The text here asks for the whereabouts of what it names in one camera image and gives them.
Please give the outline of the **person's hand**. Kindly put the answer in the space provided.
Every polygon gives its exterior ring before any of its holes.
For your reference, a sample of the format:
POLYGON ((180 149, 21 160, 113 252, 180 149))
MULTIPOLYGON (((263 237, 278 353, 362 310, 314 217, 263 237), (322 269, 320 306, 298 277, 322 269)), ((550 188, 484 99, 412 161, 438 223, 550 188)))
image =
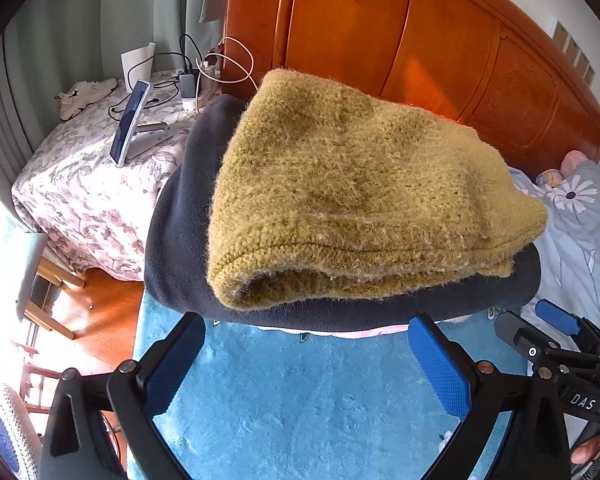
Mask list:
POLYGON ((600 434, 581 443, 571 453, 571 463, 573 465, 584 465, 600 457, 600 434))

